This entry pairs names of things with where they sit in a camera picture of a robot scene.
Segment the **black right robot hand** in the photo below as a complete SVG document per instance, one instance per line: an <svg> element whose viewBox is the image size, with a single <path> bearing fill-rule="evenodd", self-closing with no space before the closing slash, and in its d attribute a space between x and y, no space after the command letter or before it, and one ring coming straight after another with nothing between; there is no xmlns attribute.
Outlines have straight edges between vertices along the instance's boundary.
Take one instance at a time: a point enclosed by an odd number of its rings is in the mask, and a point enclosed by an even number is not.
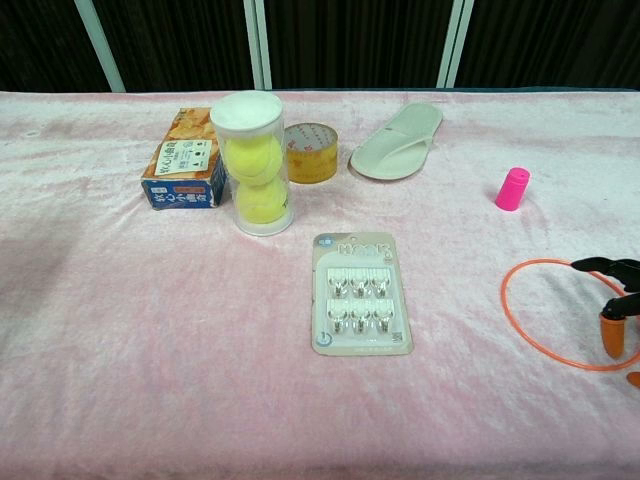
<svg viewBox="0 0 640 480"><path fill-rule="evenodd" d="M611 358L619 358L623 353L626 318L639 315L639 261L588 257L570 265L575 270L597 272L623 284L626 295L610 299L599 315L604 349Z"/></svg>

